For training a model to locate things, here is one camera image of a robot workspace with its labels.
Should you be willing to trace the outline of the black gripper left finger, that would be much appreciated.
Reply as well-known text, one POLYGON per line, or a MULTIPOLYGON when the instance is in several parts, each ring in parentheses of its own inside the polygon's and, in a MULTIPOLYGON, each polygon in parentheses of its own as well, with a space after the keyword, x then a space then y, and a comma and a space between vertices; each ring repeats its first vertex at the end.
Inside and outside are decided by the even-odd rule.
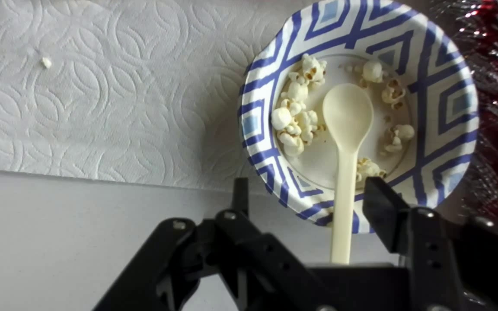
POLYGON ((249 179, 248 177, 237 177, 234 181, 232 209, 242 215, 249 214, 249 179))

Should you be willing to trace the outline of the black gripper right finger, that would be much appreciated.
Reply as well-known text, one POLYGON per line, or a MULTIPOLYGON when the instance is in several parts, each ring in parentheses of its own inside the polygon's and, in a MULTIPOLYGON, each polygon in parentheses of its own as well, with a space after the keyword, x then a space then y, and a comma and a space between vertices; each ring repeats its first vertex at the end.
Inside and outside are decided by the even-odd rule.
POLYGON ((363 212, 389 252, 403 253, 407 250, 410 205, 382 177, 365 179, 363 212))

